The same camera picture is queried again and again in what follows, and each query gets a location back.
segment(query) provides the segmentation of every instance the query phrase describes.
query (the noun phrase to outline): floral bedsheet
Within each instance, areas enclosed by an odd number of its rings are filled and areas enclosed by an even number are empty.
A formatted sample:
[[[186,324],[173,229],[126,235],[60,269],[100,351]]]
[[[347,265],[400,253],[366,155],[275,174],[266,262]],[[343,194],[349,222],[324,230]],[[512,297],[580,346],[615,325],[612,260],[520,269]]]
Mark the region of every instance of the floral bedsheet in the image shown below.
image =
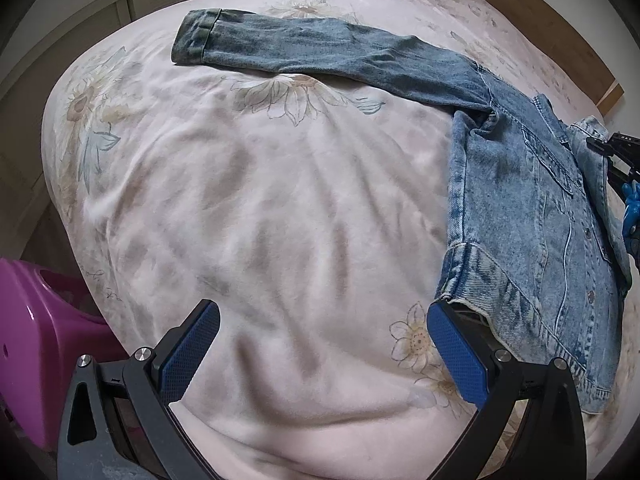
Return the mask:
[[[230,480],[426,478],[475,409],[425,324],[446,250],[450,117],[335,77],[172,65],[180,22],[206,7],[415,34],[545,93],[567,123],[598,111],[482,0],[191,0],[101,41],[49,97],[47,185],[127,351],[201,298],[220,306],[220,334],[172,406],[212,466]],[[628,301],[625,323],[636,317]],[[590,463],[635,344],[610,408],[586,420]]]

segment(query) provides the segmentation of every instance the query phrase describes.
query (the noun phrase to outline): acid wash denim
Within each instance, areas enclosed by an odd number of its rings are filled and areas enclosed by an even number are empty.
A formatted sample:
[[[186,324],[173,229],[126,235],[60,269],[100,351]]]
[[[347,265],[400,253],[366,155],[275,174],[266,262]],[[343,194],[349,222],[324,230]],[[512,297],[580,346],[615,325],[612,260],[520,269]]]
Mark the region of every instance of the acid wash denim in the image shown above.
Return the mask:
[[[622,226],[607,205],[607,161],[588,136],[450,50],[333,18],[279,19],[192,10],[172,50],[179,64],[332,74],[453,116],[448,249],[436,299],[484,316],[518,359],[569,363],[585,412],[603,410],[620,355],[631,285]]]

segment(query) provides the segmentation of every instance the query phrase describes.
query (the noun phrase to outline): purple bin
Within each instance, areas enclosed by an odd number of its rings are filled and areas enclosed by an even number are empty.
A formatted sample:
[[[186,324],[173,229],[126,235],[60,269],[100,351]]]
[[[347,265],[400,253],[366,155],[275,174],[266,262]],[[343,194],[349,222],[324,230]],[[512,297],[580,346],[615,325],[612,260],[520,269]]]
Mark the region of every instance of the purple bin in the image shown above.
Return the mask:
[[[82,279],[0,258],[0,395],[26,436],[46,451],[58,446],[78,356],[127,358],[105,320],[79,310],[87,300]]]

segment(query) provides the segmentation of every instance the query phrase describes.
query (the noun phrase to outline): blue gripper pad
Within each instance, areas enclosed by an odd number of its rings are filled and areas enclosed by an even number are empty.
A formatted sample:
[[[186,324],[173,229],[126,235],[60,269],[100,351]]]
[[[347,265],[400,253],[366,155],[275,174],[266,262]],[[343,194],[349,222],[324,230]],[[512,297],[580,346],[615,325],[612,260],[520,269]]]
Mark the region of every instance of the blue gripper pad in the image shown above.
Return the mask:
[[[427,330],[460,395],[480,410],[489,394],[486,371],[439,303],[427,311]]]
[[[165,406],[182,398],[219,330],[220,311],[211,302],[159,370],[158,393]]]

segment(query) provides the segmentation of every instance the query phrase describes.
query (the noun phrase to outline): flower pattern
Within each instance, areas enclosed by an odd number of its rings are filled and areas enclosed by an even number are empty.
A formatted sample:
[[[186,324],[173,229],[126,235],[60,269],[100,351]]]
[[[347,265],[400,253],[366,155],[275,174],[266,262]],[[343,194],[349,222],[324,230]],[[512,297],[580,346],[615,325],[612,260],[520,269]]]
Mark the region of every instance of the flower pattern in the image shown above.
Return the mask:
[[[223,76],[234,83],[234,110],[249,108],[252,113],[267,110],[270,119],[286,116],[294,126],[305,117],[316,119],[326,106],[353,104],[366,115],[374,114],[384,104],[367,97],[351,98],[304,74],[278,74],[258,78],[237,74]]]
[[[360,23],[354,11],[332,6],[329,0],[283,0],[268,7],[264,13],[276,18],[340,18],[345,22]]]
[[[410,368],[423,376],[409,390],[409,404],[416,408],[439,407],[455,418],[471,416],[475,407],[460,396],[427,332],[426,313],[420,302],[409,309],[406,321],[392,323],[389,332],[396,340],[391,358],[400,368]]]
[[[432,5],[434,5],[435,7],[444,10],[447,12],[447,14],[449,14],[449,16],[451,16],[452,18],[455,18],[456,20],[458,20],[459,22],[463,22],[463,23],[468,23],[469,20],[466,19],[465,16],[463,16],[462,14],[460,14],[459,12],[456,11],[455,6],[450,6],[449,4],[447,4],[446,2],[444,2],[443,0],[431,0]]]
[[[415,381],[410,390],[409,403],[412,406],[448,408],[455,418],[473,415],[476,407],[462,398],[444,366],[429,366],[423,373],[427,376]]]
[[[119,136],[111,133],[113,123],[129,113],[126,104],[111,104],[107,95],[113,71],[125,57],[126,50],[120,47],[106,61],[93,66],[89,64],[84,77],[73,89],[66,108],[66,120],[72,123],[72,133],[65,151],[74,151],[79,143],[82,144],[76,173],[78,182],[82,180],[87,192],[91,189],[92,174],[102,172],[100,153],[108,152],[120,140]]]
[[[389,332],[396,340],[391,358],[398,361],[400,368],[411,368],[419,374],[428,364],[442,362],[427,332],[426,314],[420,302],[409,309],[406,322],[392,323]]]

